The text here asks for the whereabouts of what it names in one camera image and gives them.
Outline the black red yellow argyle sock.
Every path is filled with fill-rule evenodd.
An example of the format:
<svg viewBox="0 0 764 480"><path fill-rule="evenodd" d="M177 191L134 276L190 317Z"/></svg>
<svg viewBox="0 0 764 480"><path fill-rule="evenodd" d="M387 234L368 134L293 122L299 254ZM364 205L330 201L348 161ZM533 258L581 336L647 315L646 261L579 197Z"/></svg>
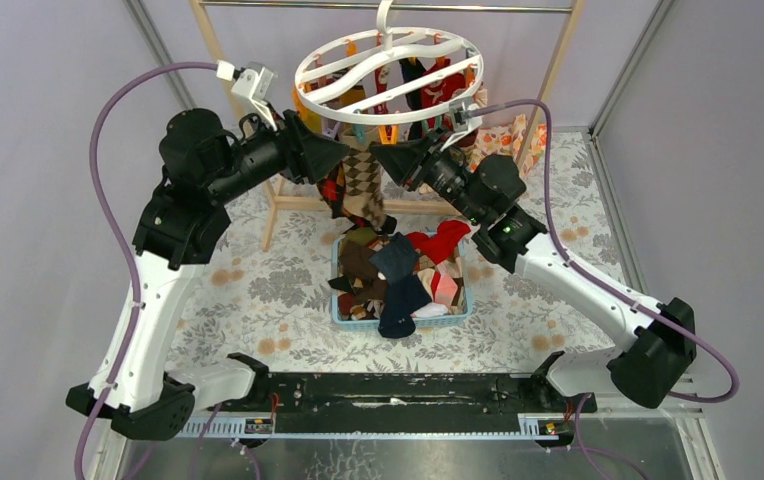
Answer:
<svg viewBox="0 0 764 480"><path fill-rule="evenodd" d="M346 197L346 177L340 162L327 176L316 184L322 201L328 206L332 218L346 218L344 209Z"/></svg>

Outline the orange plastic clip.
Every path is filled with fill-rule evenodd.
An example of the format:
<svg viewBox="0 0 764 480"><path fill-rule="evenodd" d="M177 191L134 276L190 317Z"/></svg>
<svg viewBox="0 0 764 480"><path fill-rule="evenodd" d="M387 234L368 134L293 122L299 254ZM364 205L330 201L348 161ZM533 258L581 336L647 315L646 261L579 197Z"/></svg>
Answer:
<svg viewBox="0 0 764 480"><path fill-rule="evenodd" d="M399 126L397 124L381 125L377 128L379 142L383 145L396 145L399 142Z"/></svg>

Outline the beige brown argyle sock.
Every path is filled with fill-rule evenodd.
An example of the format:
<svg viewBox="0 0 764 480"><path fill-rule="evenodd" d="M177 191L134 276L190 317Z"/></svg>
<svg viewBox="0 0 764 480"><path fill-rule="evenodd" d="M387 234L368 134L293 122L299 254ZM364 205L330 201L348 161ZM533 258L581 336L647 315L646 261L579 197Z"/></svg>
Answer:
<svg viewBox="0 0 764 480"><path fill-rule="evenodd" d="M381 230L387 220L381 191L381 167L369 151L351 149L342 162L345 195L342 208Z"/></svg>

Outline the white round clip hanger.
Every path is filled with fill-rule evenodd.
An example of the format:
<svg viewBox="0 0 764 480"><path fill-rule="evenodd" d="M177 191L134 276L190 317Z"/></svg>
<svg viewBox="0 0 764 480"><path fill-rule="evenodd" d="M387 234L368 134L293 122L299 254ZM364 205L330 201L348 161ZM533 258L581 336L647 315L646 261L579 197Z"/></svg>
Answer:
<svg viewBox="0 0 764 480"><path fill-rule="evenodd" d="M301 61L294 93L303 107L322 118L369 126L411 124L474 107L484 74L479 49L452 32L396 27L390 21L393 6L380 2L374 29L330 41ZM394 108L410 94L458 80L464 85L448 98Z"/></svg>

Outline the dark navy sock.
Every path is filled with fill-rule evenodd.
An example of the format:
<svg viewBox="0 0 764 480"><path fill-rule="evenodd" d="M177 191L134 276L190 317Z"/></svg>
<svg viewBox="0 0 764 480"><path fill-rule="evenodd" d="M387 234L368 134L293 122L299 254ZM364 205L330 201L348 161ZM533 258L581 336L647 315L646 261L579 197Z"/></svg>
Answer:
<svg viewBox="0 0 764 480"><path fill-rule="evenodd" d="M413 273L419 258L412 242L405 235L396 233L370 257L369 262L377 269L379 279L396 283Z"/></svg>

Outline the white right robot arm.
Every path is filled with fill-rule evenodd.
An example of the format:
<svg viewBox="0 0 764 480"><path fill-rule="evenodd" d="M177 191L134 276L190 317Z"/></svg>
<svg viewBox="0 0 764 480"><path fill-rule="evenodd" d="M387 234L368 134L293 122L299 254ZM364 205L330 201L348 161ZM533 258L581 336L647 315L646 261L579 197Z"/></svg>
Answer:
<svg viewBox="0 0 764 480"><path fill-rule="evenodd" d="M371 155L395 184L428 185L477 230L479 253L511 274L536 282L582 313L614 343L583 354L558 353L531 386L533 402L555 412L572 396L617 392L658 408L697 356L685 337L695 330L692 307L662 303L603 274L578 256L561 254L550 230L517 203L526 186L514 160L490 155L475 171L462 152L434 136L396 145L373 142Z"/></svg>

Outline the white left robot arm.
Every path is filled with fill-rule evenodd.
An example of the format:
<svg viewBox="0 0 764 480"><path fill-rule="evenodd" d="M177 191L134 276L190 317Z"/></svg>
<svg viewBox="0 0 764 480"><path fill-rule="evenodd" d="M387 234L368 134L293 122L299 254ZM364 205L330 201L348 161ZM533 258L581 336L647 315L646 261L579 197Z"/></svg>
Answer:
<svg viewBox="0 0 764 480"><path fill-rule="evenodd" d="M225 401L254 411L267 401L268 369L244 354L167 369L178 320L230 226L227 205L277 175L318 182L348 147L313 132L291 110L274 123L249 114L240 124L236 135L201 108L168 122L159 144L161 181L125 246L135 274L126 307L96 375L67 394L71 409L108 420L127 439L166 441L197 411Z"/></svg>

